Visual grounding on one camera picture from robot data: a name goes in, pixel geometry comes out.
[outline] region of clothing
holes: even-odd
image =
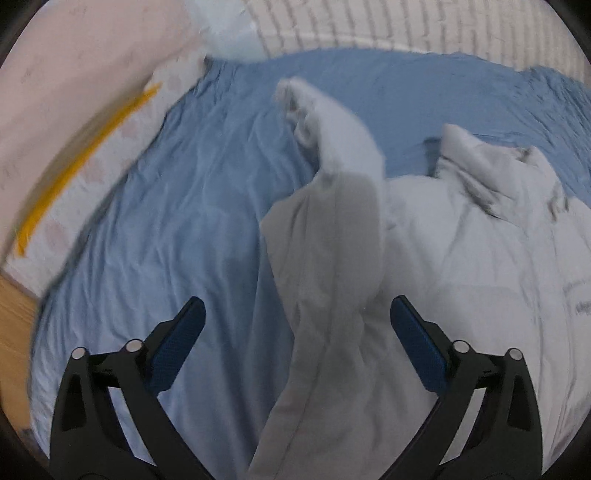
[[[278,98],[320,170],[261,223],[295,341],[249,478],[376,480],[394,462],[436,400],[390,325],[400,294],[451,340],[523,351],[548,468],[591,406],[589,208],[537,148],[494,147],[454,125],[435,178],[384,180],[352,113],[298,79]]]

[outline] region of wooden surface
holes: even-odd
[[[37,305],[0,275],[0,401],[15,430],[27,428],[29,342]]]

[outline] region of yellow edge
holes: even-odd
[[[142,108],[152,97],[154,97],[162,83],[157,83],[153,87],[150,87],[142,95],[133,99],[121,108],[113,118],[99,131],[97,136],[93,139],[92,143],[85,148],[74,161],[56,178],[55,182],[41,195],[33,210],[27,216],[23,222],[21,228],[17,232],[16,238],[16,250],[17,256],[23,257],[29,240],[33,235],[33,232],[37,228],[39,221],[49,210],[51,204],[56,198],[62,193],[64,188],[68,185],[70,180],[76,176],[78,171],[84,166],[87,160],[96,152],[100,145],[114,132],[130,115]]]

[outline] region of blue bed sheet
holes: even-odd
[[[290,76],[360,117],[390,177],[427,174],[449,122],[492,143],[538,146],[566,190],[591,205],[591,95],[549,69],[517,73],[460,54],[373,50],[212,61],[44,299],[30,396],[33,431],[46,452],[70,352],[80,345],[117,350],[199,296],[205,329],[159,399],[218,480],[244,478],[287,380],[293,342],[258,224],[314,174],[272,99],[277,82]],[[114,397],[132,448],[149,459]]]

